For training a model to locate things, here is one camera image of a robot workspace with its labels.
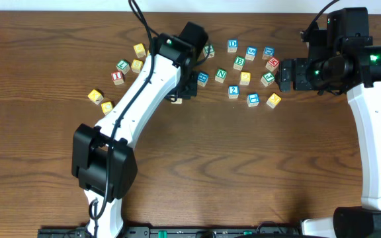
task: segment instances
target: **cable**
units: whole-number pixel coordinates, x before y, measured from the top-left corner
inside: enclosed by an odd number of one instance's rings
[[[132,9],[133,14],[135,14],[136,18],[143,24],[144,21],[143,21],[142,18],[139,17],[139,15],[136,13],[135,9],[134,9],[133,6],[132,6],[132,2],[131,2],[131,1],[129,1],[129,6],[130,6],[130,8]],[[149,30],[150,30],[152,33],[154,33],[156,36],[159,36],[159,34],[158,34],[155,30],[153,30],[153,29],[150,28],[150,27],[148,27],[148,28],[149,28]]]
[[[317,22],[318,18],[320,18],[321,14],[323,14],[330,6],[337,3],[339,0],[333,0],[329,4],[327,4],[318,14],[316,17],[314,17],[314,20],[310,23],[308,28],[304,32],[304,41],[308,38],[308,36],[311,34],[312,28],[314,27],[314,24]]]
[[[202,65],[202,64],[206,61],[206,59],[208,59],[208,57],[210,56],[210,53],[211,53],[211,41],[210,41],[209,38],[207,39],[207,41],[208,41],[208,46],[209,46],[209,47],[208,47],[208,52],[206,53],[205,58],[202,59],[202,60],[200,60],[200,61],[198,61],[198,62],[196,62],[195,65],[194,65],[193,67]]]
[[[133,5],[135,6],[136,10],[139,13],[139,16],[136,15],[137,18],[144,25],[144,27],[146,29],[146,33],[148,35],[148,40],[149,40],[149,47],[151,48],[151,52],[155,52],[155,46],[154,46],[153,39],[152,39],[152,36],[151,36],[151,30],[149,29],[149,26],[148,26],[148,24],[146,22],[146,19],[145,19],[144,15],[142,14],[138,4],[135,2],[135,0],[129,0],[129,5],[132,8],[132,10],[134,11],[134,9],[132,7],[132,3],[133,3]],[[114,123],[114,127],[112,129],[111,136],[110,136],[110,141],[108,143],[108,152],[107,152],[107,155],[106,155],[106,174],[105,174],[104,200],[103,200],[103,204],[101,206],[101,210],[99,211],[99,213],[97,215],[94,215],[92,213],[92,209],[91,209],[94,206],[94,204],[97,202],[97,200],[95,199],[95,200],[93,200],[89,204],[89,217],[92,220],[94,220],[95,227],[96,227],[96,224],[97,224],[97,220],[99,218],[101,218],[101,216],[103,215],[103,213],[105,211],[105,208],[106,208],[106,203],[108,201],[108,194],[109,194],[109,188],[110,188],[110,181],[109,181],[109,178],[110,178],[110,163],[111,163],[111,157],[112,157],[113,150],[114,150],[114,144],[113,144],[113,142],[114,142],[114,138],[116,136],[117,128],[120,127],[121,120],[123,119],[123,117],[127,113],[127,111],[129,110],[129,108],[132,106],[134,101],[139,97],[141,92],[145,89],[146,85],[151,81],[151,77],[153,75],[154,67],[155,67],[155,56],[154,56],[154,53],[152,53],[151,54],[151,69],[149,71],[148,77],[144,81],[144,84],[139,88],[139,90],[136,92],[136,94],[132,97],[130,102],[126,105],[126,107],[124,108],[124,110],[122,111],[120,116],[117,118],[116,122]]]
[[[257,233],[259,233],[259,230],[260,230],[266,223],[271,223],[271,224],[273,224],[273,225],[276,225],[277,229],[278,229],[282,234],[284,234],[282,228],[280,228],[280,227],[278,226],[278,224],[275,223],[274,221],[263,221],[263,222],[261,222],[261,224],[259,224],[259,226],[257,227],[257,229],[256,229],[255,231],[256,231]]]

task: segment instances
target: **wood grain surface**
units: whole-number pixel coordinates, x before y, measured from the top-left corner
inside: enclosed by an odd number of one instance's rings
[[[362,171],[355,121],[346,96],[280,93],[260,79],[265,46],[279,59],[306,57],[299,31],[313,15],[148,13],[158,32],[202,25],[216,49],[201,70],[206,87],[182,105],[165,101],[136,148],[138,175],[124,198],[128,221],[155,226],[248,226],[331,216],[360,205]],[[381,44],[381,16],[370,16]],[[238,38],[236,54],[227,39]],[[35,237],[40,227],[86,223],[87,200],[70,173],[71,143],[80,123],[104,116],[87,98],[98,88],[118,102],[137,74],[114,86],[110,74],[133,45],[148,39],[132,13],[0,12],[0,237]],[[236,100],[233,59],[258,47],[249,86]],[[228,71],[224,84],[216,70]],[[248,108],[245,98],[259,93]],[[265,101],[282,97],[273,110]]]

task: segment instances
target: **wooden block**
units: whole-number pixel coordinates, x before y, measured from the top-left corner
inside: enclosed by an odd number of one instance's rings
[[[254,60],[256,55],[257,55],[257,49],[255,47],[249,46],[248,49],[246,50],[245,59]]]
[[[257,106],[259,104],[258,93],[251,93],[248,95],[246,102],[248,103],[248,107]]]
[[[229,86],[229,99],[237,99],[239,97],[239,86]]]
[[[136,53],[136,56],[138,58],[142,58],[142,57],[146,56],[145,48],[144,48],[144,45],[142,43],[133,46],[133,49],[135,49],[135,53]]]
[[[275,49],[272,47],[266,47],[264,48],[264,53],[263,53],[263,60],[269,60],[271,57],[275,55]]]
[[[200,72],[198,74],[198,85],[205,87],[207,82],[208,82],[208,74]]]
[[[132,71],[135,72],[135,73],[140,73],[140,71],[142,70],[142,66],[144,65],[144,63],[140,60],[137,60],[137,59],[133,59],[133,62],[132,62]]]
[[[171,104],[182,104],[182,99],[178,98],[177,101],[171,102]]]
[[[114,108],[112,103],[111,102],[104,102],[101,104],[101,108],[103,108],[103,112],[104,114],[108,114],[112,111],[112,109]]]
[[[117,67],[117,70],[121,71],[123,74],[127,74],[127,72],[129,72],[130,70],[129,63],[124,59],[120,60],[120,62],[118,62],[116,67]]]
[[[264,74],[261,78],[261,82],[264,84],[264,86],[269,86],[275,81],[275,77],[271,72],[268,72]]]
[[[96,105],[98,105],[104,99],[103,95],[96,89],[93,89],[91,93],[87,95],[87,97],[91,99],[91,101],[93,101],[93,103]]]
[[[216,73],[216,77],[215,77],[215,80],[217,82],[221,82],[223,83],[224,82],[224,79],[226,79],[226,76],[228,75],[228,72],[224,69],[218,69],[217,70],[217,73]]]
[[[279,60],[272,57],[268,62],[267,62],[267,65],[265,66],[268,70],[270,71],[274,71],[275,69],[277,69],[278,67],[278,64],[279,64]]]
[[[281,97],[279,97],[277,94],[273,93],[269,99],[267,100],[267,105],[269,105],[271,108],[275,108],[277,104],[282,100]]]
[[[211,58],[211,57],[214,57],[214,47],[212,45],[211,46],[211,49],[210,49],[210,55],[208,56],[208,59]],[[204,47],[204,56],[206,57],[206,55],[208,54],[208,46],[205,46]]]
[[[245,58],[236,56],[235,63],[233,64],[233,68],[237,70],[242,70],[243,65],[245,65]]]
[[[250,72],[241,72],[241,81],[240,85],[249,85],[251,82],[251,73]]]
[[[228,40],[228,52],[237,52],[237,40]]]
[[[122,72],[111,73],[112,81],[115,85],[120,85],[124,83],[124,78]]]

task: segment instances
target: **black cable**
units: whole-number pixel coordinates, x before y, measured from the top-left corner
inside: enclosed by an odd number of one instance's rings
[[[275,225],[275,226],[277,227],[277,229],[278,229],[282,234],[284,234],[282,228],[280,228],[280,227],[278,226],[278,224],[275,223],[274,221],[263,221],[263,222],[261,222],[261,224],[259,224],[259,226],[257,227],[257,229],[256,229],[255,231],[256,231],[257,233],[259,233],[259,232],[260,232],[259,230],[260,230],[266,223],[270,223],[270,224]]]
[[[142,24],[144,25],[144,27],[146,29],[146,33],[148,34],[149,47],[151,49],[151,52],[155,52],[155,48],[154,48],[155,46],[154,46],[153,39],[152,39],[152,36],[151,36],[151,31],[149,29],[149,26],[148,26],[146,20],[145,20],[145,17],[142,14],[142,12],[141,12],[138,4],[135,2],[135,0],[129,0],[129,5],[131,7],[132,7],[132,3],[133,3],[133,5],[135,6],[136,10],[139,13],[139,16],[140,16],[140,17],[138,17],[139,21],[142,22]],[[154,56],[154,53],[152,53],[151,54],[151,69],[149,71],[148,77],[144,81],[144,84],[139,88],[139,90],[136,92],[136,94],[132,97],[130,102],[126,105],[126,107],[124,108],[124,110],[122,111],[120,116],[117,118],[116,122],[114,123],[114,127],[112,129],[111,136],[110,136],[110,141],[108,143],[108,152],[107,152],[107,155],[106,155],[106,174],[105,174],[104,200],[103,200],[103,204],[101,206],[101,210],[99,211],[99,213],[97,215],[94,215],[92,213],[92,209],[91,209],[93,204],[95,203],[95,200],[92,201],[89,204],[89,217],[92,220],[95,221],[95,224],[97,224],[97,220],[99,218],[101,218],[101,216],[103,215],[103,213],[105,211],[105,208],[106,208],[106,203],[108,201],[109,188],[110,188],[110,181],[109,181],[109,178],[110,178],[110,162],[111,162],[112,153],[114,151],[114,144],[113,144],[113,142],[114,142],[114,138],[115,138],[115,135],[116,135],[116,132],[117,132],[117,128],[120,127],[121,120],[123,119],[123,117],[127,113],[127,111],[129,110],[129,108],[132,106],[134,101],[139,97],[141,92],[145,89],[146,85],[151,81],[151,77],[153,75],[154,67],[155,67],[155,56]]]
[[[211,53],[211,41],[210,41],[210,39],[207,39],[207,41],[208,41],[208,52],[207,52],[205,58],[200,60],[200,61],[198,61],[198,62],[196,62],[193,67],[202,65],[206,61],[206,59],[208,59],[208,57],[210,56],[210,53]]]
[[[139,17],[139,15],[136,13],[136,11],[135,11],[135,9],[133,8],[132,3],[131,3],[130,1],[129,1],[129,6],[130,6],[130,8],[132,9],[133,14],[135,14],[136,18],[143,24],[144,21],[143,21],[142,18]],[[159,34],[158,34],[155,30],[153,30],[153,29],[150,28],[150,27],[148,27],[148,28],[149,28],[149,30],[150,30],[152,33],[154,33],[156,36],[159,36]]]
[[[331,1],[329,4],[327,4],[318,14],[316,17],[314,17],[314,20],[310,23],[310,25],[308,26],[308,28],[305,30],[305,33],[304,33],[304,40],[307,40],[308,36],[311,34],[311,31],[312,31],[312,28],[314,27],[314,24],[316,23],[316,21],[318,20],[318,18],[320,18],[321,14],[323,14],[330,6],[332,6],[333,4],[337,3],[339,0],[333,0]]]

